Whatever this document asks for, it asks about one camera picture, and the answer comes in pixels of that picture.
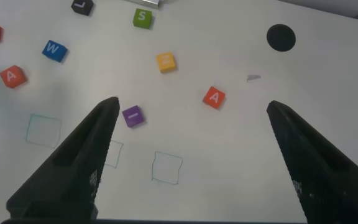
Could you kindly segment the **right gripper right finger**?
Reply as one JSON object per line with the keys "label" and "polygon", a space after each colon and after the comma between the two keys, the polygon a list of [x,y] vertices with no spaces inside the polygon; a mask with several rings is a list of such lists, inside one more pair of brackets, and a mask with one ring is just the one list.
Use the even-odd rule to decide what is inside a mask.
{"label": "right gripper right finger", "polygon": [[289,106],[270,123],[308,223],[358,223],[358,166]]}

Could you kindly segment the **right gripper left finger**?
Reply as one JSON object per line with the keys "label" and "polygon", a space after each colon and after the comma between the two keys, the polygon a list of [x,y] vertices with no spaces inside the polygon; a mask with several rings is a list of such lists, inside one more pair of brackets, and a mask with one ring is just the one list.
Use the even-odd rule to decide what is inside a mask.
{"label": "right gripper left finger", "polygon": [[12,219],[96,218],[94,200],[119,110],[116,97],[94,107],[7,201]]}

